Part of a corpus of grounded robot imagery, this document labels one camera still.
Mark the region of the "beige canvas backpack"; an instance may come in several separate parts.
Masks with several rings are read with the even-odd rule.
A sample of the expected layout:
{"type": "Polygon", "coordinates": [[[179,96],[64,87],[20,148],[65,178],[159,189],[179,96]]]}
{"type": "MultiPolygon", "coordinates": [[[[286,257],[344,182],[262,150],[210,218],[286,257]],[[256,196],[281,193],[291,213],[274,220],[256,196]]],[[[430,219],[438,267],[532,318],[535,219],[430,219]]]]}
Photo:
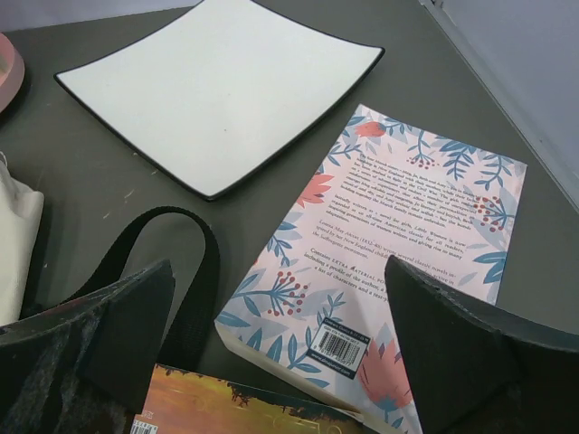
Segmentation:
{"type": "MultiPolygon", "coordinates": [[[[18,320],[43,212],[44,196],[15,180],[1,161],[1,324],[18,320]]],[[[204,235],[204,254],[162,344],[161,364],[194,369],[210,334],[220,273],[218,242],[197,214],[160,206],[139,215],[117,237],[87,282],[70,299],[88,295],[119,280],[128,256],[145,226],[158,216],[175,213],[192,219],[204,235]]]]}

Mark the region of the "floral paperback book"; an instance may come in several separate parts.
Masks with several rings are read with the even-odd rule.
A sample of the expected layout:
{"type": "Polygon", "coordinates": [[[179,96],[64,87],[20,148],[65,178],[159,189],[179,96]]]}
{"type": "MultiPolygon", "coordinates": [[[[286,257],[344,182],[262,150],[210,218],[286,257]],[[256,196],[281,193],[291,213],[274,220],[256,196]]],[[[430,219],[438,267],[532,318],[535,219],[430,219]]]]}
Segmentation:
{"type": "Polygon", "coordinates": [[[357,107],[217,316],[219,336],[372,429],[420,432],[386,262],[403,259],[494,303],[526,170],[357,107]]]}

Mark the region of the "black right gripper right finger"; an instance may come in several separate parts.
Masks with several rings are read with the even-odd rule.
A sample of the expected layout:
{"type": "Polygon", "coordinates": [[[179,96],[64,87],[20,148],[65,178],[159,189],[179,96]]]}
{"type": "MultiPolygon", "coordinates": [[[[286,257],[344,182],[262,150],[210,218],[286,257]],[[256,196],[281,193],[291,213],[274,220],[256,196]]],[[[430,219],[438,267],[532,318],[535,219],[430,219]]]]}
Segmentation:
{"type": "Polygon", "coordinates": [[[385,286],[422,431],[575,433],[578,337],[390,256],[385,286]]]}

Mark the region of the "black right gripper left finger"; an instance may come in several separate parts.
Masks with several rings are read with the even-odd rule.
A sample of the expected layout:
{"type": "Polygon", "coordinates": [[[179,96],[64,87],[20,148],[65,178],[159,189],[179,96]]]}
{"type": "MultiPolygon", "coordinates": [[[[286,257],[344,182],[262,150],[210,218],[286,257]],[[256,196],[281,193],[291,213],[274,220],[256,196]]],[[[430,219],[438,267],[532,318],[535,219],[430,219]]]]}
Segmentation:
{"type": "Polygon", "coordinates": [[[175,291],[164,260],[1,328],[1,431],[127,433],[175,291]]]}

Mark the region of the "blue hardcover book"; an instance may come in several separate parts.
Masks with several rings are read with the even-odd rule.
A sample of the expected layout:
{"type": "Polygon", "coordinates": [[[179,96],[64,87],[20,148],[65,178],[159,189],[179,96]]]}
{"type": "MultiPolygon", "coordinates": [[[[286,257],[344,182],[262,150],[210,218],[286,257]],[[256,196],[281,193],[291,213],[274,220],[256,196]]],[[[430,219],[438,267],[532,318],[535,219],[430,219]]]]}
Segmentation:
{"type": "Polygon", "coordinates": [[[157,364],[131,433],[363,433],[326,405],[157,364]]]}

